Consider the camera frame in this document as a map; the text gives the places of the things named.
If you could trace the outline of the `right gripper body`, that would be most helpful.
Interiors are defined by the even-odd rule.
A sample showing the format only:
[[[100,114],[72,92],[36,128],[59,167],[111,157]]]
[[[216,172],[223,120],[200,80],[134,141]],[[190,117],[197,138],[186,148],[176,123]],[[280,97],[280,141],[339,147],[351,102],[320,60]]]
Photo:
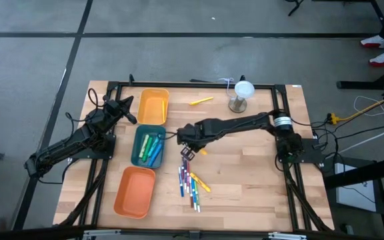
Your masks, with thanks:
[[[200,150],[212,142],[212,125],[210,121],[186,124],[177,130],[177,144],[185,145],[191,150]]]

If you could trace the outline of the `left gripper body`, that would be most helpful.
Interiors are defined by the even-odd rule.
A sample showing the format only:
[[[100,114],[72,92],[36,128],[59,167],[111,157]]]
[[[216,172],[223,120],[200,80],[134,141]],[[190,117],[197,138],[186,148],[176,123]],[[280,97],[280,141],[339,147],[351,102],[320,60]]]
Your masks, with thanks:
[[[132,117],[132,114],[130,113],[130,108],[133,99],[134,96],[129,96],[122,100],[110,99],[110,97],[104,96],[105,108],[112,115]]]

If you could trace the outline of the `pink Expo marker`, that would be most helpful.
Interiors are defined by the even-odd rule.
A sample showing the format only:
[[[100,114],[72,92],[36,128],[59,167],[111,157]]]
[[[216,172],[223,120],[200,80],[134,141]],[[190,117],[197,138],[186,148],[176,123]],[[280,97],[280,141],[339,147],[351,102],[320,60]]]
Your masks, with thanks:
[[[184,160],[184,182],[187,193],[189,192],[189,172],[188,172],[188,160]]]

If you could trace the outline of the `pale yellow-green highlighter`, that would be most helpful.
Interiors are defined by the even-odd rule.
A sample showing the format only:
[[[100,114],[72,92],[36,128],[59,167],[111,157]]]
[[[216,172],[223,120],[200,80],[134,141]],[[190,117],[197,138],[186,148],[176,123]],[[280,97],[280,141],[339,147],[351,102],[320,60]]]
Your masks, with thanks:
[[[142,142],[142,145],[141,145],[141,149],[140,149],[140,152],[139,152],[139,158],[142,158],[144,156],[148,140],[149,140],[149,134],[146,134],[145,138],[144,138],[144,140]]]

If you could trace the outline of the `dark blue Expo marker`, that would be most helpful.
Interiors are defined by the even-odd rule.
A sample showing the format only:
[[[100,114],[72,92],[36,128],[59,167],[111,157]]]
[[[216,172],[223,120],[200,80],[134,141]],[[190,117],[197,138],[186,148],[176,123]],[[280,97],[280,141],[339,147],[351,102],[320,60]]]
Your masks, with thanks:
[[[182,178],[181,174],[182,174],[181,167],[178,166],[178,177],[179,177],[180,194],[181,194],[181,197],[184,197],[183,178]]]

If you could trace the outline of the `teal highlighter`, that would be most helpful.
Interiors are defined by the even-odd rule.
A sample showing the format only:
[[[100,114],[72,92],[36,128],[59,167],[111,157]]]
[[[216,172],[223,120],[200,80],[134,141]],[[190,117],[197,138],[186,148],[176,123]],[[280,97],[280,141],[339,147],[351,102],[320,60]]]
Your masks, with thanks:
[[[159,142],[160,142],[160,138],[159,138],[159,137],[156,137],[155,140],[154,140],[154,142],[152,143],[152,145],[151,145],[149,151],[148,151],[148,155],[147,155],[148,157],[151,157],[151,156],[152,156],[152,154],[154,153],[155,149],[157,148]]]

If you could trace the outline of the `light blue Expo marker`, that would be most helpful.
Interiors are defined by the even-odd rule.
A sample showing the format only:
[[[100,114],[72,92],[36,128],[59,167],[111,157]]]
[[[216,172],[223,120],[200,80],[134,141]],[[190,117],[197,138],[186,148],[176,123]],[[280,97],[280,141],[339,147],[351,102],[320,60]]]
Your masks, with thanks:
[[[195,180],[194,180],[194,179],[191,179],[191,186],[192,186],[192,192],[193,192],[193,205],[194,205],[194,210],[197,211],[196,188],[195,188]]]

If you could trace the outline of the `brown Expo marker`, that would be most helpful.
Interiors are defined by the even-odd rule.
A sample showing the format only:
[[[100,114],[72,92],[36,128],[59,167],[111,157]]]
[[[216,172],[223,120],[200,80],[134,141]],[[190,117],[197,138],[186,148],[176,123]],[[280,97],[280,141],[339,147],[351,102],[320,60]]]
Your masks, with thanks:
[[[194,208],[194,199],[193,199],[193,186],[192,186],[192,180],[191,180],[191,177],[189,176],[188,177],[188,180],[189,180],[189,198],[190,198],[190,203],[191,203],[191,208]]]

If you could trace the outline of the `yellow plastic bin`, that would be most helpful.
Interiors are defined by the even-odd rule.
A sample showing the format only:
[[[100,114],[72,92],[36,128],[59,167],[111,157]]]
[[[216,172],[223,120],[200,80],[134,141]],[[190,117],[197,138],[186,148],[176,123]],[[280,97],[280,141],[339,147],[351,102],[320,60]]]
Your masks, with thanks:
[[[142,90],[137,114],[138,123],[163,125],[168,113],[169,92],[161,88]]]

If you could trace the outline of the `teal plastic bin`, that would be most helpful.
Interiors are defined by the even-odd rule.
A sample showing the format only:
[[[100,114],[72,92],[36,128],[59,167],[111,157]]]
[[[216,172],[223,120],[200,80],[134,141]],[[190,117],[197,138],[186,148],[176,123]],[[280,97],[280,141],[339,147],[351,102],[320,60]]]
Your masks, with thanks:
[[[162,152],[159,154],[155,164],[153,167],[148,167],[148,163],[150,161],[150,157],[147,158],[146,162],[142,162],[142,158],[139,158],[139,152],[141,149],[142,142],[145,138],[145,135],[149,134],[149,136],[153,136],[153,141],[156,137],[160,138],[160,142],[163,144]],[[135,139],[133,142],[133,148],[132,148],[132,154],[131,154],[131,163],[139,166],[139,167],[147,167],[151,169],[156,169],[161,166],[163,162],[163,151],[165,146],[165,137],[166,137],[166,130],[162,126],[156,126],[156,125],[140,125],[136,129],[135,132]]]

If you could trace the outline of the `orange plastic bin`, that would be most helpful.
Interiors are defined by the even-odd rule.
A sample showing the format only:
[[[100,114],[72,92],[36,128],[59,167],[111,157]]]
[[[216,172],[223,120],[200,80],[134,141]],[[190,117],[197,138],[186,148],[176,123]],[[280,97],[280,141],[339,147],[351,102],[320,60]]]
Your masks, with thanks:
[[[150,208],[156,174],[152,169],[130,166],[125,168],[114,202],[116,214],[144,218]]]

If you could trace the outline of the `white bulb brass lamp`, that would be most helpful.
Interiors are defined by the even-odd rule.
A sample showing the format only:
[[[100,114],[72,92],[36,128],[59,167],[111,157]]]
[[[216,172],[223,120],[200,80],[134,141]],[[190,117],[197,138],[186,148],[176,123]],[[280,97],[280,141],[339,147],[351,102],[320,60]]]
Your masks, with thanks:
[[[236,96],[231,97],[228,107],[234,113],[242,113],[247,108],[247,100],[254,96],[255,88],[248,81],[239,81],[235,84],[234,90]]]

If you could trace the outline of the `white floor box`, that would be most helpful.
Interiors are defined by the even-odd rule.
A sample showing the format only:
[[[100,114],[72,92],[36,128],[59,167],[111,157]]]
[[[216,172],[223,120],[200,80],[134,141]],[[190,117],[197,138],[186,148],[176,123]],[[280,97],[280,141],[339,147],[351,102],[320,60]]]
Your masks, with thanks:
[[[376,212],[373,181],[336,188],[336,203],[370,212]]]

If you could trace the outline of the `person's shoe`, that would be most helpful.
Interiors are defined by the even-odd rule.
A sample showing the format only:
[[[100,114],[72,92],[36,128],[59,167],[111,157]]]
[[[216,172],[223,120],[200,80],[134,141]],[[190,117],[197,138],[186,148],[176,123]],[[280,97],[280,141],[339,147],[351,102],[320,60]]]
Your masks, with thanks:
[[[360,41],[360,45],[366,48],[384,48],[384,38],[375,35]]]
[[[384,66],[384,53],[369,60],[370,66],[383,67]]]

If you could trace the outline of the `black aluminium table frame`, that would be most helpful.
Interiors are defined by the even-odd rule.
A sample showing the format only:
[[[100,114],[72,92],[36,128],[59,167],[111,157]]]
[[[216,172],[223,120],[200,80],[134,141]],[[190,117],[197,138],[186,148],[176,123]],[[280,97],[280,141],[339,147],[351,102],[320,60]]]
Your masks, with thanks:
[[[145,89],[166,89],[169,92],[168,116],[164,126],[175,131],[188,123],[207,117],[230,119],[270,111],[273,104],[280,108],[284,99],[294,120],[309,123],[309,114],[300,85],[278,85],[277,101],[272,98],[271,89],[258,89],[242,114],[235,114],[227,107],[225,86],[210,83],[162,83],[132,82],[121,84],[121,97],[134,96],[131,107],[133,114],[139,109],[141,93]],[[214,97],[196,106],[189,102]],[[131,154],[136,128],[122,119],[115,126],[117,142],[112,159],[109,160],[106,180],[101,191],[98,228],[119,229],[120,233],[138,230],[139,234],[162,234],[185,236],[188,240],[227,233],[253,234],[264,237],[264,232],[292,232],[288,196],[284,175],[275,168],[275,139],[266,131],[236,133],[208,144],[207,155],[197,154],[191,169],[211,188],[207,193],[199,188],[201,212],[194,211],[188,197],[181,197],[178,186],[177,168],[181,162],[182,146],[174,138],[166,142],[164,160],[156,173],[153,196],[147,215],[141,219],[123,217],[114,212],[115,198],[126,167],[132,166]],[[61,189],[53,223],[65,220],[84,195],[91,166],[90,160],[79,160],[66,173]],[[312,164],[300,164],[306,198],[316,214],[331,229],[334,224],[324,188],[323,176]]]

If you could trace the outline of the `silver corner bracket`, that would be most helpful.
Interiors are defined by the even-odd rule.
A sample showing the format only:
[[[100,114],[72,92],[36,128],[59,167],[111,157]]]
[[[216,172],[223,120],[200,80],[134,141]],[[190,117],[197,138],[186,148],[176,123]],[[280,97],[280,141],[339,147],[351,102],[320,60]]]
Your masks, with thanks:
[[[84,240],[96,240],[97,237],[120,235],[122,230],[120,229],[94,229],[86,230],[83,232]]]
[[[268,234],[269,240],[307,240],[305,235],[272,232]]]

